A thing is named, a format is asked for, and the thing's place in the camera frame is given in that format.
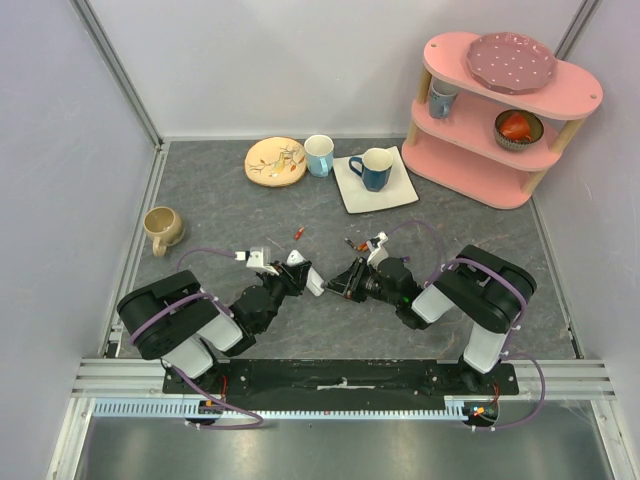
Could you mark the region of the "white remote control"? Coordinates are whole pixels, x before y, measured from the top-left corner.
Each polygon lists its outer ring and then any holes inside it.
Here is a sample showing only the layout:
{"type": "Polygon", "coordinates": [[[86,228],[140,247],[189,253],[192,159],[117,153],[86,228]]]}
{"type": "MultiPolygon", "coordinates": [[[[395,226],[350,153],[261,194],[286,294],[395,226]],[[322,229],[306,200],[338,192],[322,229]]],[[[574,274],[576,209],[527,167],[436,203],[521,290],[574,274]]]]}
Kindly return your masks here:
{"type": "Polygon", "coordinates": [[[305,287],[315,297],[320,297],[325,292],[324,279],[315,270],[311,262],[308,261],[298,250],[294,249],[289,253],[286,265],[289,267],[300,267],[302,269],[302,277],[305,281],[305,287]]]}

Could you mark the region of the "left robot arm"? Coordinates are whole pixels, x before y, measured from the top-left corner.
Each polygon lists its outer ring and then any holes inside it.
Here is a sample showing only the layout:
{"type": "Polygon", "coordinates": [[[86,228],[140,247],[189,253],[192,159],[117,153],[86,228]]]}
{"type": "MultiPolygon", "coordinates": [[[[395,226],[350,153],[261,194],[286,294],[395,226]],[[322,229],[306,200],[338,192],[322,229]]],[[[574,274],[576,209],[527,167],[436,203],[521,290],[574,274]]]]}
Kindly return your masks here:
{"type": "Polygon", "coordinates": [[[324,292],[324,279],[296,250],[284,263],[267,261],[258,251],[238,252],[236,259],[261,283],[247,287],[229,307],[204,291],[189,270],[125,295],[116,307],[142,358],[177,366],[198,393],[211,392],[219,382],[211,348],[228,357],[239,355],[267,330],[287,296],[324,292]]]}

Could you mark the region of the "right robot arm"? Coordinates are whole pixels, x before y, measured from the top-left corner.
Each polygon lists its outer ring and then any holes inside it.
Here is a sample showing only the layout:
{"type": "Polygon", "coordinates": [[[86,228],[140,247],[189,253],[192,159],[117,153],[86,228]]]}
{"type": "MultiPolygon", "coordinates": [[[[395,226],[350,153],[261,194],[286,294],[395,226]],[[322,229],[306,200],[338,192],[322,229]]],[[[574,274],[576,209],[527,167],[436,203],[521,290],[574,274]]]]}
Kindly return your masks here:
{"type": "Polygon", "coordinates": [[[461,310],[473,328],[454,374],[443,384],[477,394],[493,383],[512,327],[523,316],[537,283],[523,268],[468,245],[424,286],[403,260],[384,253],[379,259],[357,258],[324,288],[358,303],[369,298],[387,303],[413,330],[430,327],[454,308],[461,310]]]}

